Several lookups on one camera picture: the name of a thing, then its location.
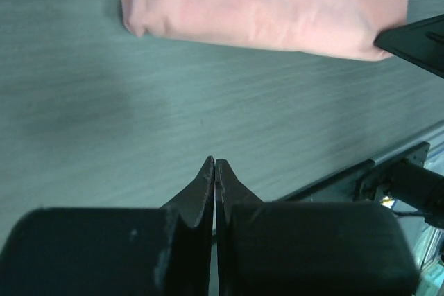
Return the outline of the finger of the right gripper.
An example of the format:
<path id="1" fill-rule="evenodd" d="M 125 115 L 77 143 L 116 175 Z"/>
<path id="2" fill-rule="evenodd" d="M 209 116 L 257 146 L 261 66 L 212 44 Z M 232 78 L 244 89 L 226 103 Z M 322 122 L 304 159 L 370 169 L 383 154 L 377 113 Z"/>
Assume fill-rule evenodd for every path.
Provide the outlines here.
<path id="1" fill-rule="evenodd" d="M 438 15 L 382 31 L 374 45 L 442 78 L 443 18 L 444 15 Z"/>

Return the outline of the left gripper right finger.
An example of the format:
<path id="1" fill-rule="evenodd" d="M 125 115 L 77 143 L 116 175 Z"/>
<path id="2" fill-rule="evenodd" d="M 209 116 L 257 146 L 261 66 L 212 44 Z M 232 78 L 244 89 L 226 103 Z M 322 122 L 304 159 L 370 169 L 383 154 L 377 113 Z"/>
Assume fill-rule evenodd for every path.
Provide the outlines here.
<path id="1" fill-rule="evenodd" d="M 221 295 L 412 295 L 420 273 L 372 202 L 264 202 L 215 164 Z"/>

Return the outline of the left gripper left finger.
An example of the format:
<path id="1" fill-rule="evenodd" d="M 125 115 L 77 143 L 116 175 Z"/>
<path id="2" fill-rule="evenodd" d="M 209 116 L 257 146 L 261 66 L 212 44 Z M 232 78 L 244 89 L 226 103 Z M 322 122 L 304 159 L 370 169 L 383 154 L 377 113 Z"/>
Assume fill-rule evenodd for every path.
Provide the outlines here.
<path id="1" fill-rule="evenodd" d="M 214 159 L 159 208 L 41 208 L 1 251 L 2 295 L 206 295 Z"/>

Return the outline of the salmon pink t shirt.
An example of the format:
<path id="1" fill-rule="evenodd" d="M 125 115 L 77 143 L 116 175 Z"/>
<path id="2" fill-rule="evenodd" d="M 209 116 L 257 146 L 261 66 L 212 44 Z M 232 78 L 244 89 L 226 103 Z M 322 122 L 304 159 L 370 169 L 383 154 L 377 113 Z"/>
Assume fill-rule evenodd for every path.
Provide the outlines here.
<path id="1" fill-rule="evenodd" d="M 377 35 L 407 20 L 408 0 L 121 0 L 145 34 L 228 46 L 379 61 Z"/>

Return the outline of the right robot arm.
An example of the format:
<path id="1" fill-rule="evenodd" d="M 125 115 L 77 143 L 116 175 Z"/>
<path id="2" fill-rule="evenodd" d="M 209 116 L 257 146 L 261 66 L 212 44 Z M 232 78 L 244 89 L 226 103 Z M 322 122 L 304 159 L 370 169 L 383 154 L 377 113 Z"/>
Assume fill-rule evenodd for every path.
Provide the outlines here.
<path id="1" fill-rule="evenodd" d="M 439 78 L 443 77 L 443 16 L 380 33 L 374 45 Z M 443 228 L 443 176 L 407 160 L 388 169 L 388 192 L 415 208 L 425 222 Z"/>

